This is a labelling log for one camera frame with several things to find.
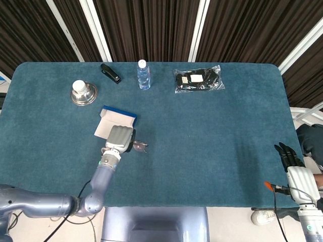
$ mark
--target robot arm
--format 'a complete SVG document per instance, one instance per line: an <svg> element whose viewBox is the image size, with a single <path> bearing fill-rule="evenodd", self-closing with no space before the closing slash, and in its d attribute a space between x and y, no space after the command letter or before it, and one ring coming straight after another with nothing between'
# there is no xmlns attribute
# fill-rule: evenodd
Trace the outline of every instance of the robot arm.
<svg viewBox="0 0 323 242"><path fill-rule="evenodd" d="M299 204L298 216L307 242L323 241L323 213L316 207L320 195L312 172L305 168L295 151L279 143L279 152L289 187L273 185L277 191L289 191L293 200Z"/></svg>
<svg viewBox="0 0 323 242"><path fill-rule="evenodd" d="M105 192L112 174L120 161L120 154L132 147L145 152L145 143L134 141L135 130L129 127L113 126L103 155L91 179L91 192L85 198L66 194L40 194L0 185L0 242L12 242L8 235L8 224L14 210L23 210L31 218L61 217L70 215L90 216L103 208Z"/></svg>

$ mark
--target white robotic hand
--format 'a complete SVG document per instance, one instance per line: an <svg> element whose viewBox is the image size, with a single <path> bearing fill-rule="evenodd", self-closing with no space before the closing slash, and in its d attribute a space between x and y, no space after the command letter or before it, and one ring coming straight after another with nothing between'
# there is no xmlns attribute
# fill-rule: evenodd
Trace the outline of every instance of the white robotic hand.
<svg viewBox="0 0 323 242"><path fill-rule="evenodd" d="M316 202L320 195L312 172L305 167L289 146L279 143L275 145L279 152L289 187L273 185L274 192L286 194L290 192L293 200L299 204L298 216L307 242L323 241L323 213L317 209Z"/></svg>

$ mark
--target floor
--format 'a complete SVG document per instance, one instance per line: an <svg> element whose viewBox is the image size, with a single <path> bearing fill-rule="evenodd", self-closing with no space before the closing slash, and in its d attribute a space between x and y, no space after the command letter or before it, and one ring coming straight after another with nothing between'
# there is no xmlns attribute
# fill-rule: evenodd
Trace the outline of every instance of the floor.
<svg viewBox="0 0 323 242"><path fill-rule="evenodd" d="M7 84L0 85L0 92L7 92L7 90ZM300 123L295 123L295 128L298 126L300 126ZM317 168L310 159L307 159L305 163L312 166L313 169ZM207 211L211 242L284 241L277 221L273 221L266 226L253 225L250 220L252 214L250 208L212 207L207 208ZM103 214L104 211L102 210L93 219L93 226L91 223L83 225L65 223L52 237L50 242L100 241ZM22 214L19 217L17 226L10 231L10 235L14 242L44 241L61 220L51 221L49 218L31 219ZM80 223L88 221L88 218L72 217L70 220ZM288 241L305 241L299 222L291 217L285 217L281 221Z"/></svg>

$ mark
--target white paper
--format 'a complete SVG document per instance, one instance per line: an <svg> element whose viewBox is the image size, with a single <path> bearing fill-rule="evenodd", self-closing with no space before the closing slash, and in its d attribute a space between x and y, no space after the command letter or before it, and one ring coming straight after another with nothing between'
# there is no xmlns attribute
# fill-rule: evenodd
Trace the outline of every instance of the white paper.
<svg viewBox="0 0 323 242"><path fill-rule="evenodd" d="M203 82L202 75L191 75L191 82Z"/></svg>
<svg viewBox="0 0 323 242"><path fill-rule="evenodd" d="M134 117L106 109L102 109L100 116L101 121L97 126L94 135L103 139L108 138L113 125L133 128L133 122L135 121Z"/></svg>

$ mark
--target orange tip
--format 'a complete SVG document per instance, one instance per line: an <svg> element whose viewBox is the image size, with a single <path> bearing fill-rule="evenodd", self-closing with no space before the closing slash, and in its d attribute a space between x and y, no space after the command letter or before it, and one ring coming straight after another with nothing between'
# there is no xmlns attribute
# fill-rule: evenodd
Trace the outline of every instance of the orange tip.
<svg viewBox="0 0 323 242"><path fill-rule="evenodd" d="M273 188L272 188L272 185L271 185L271 183L270 182L264 182L264 185L269 189L269 190L271 190L271 191L273 191Z"/></svg>

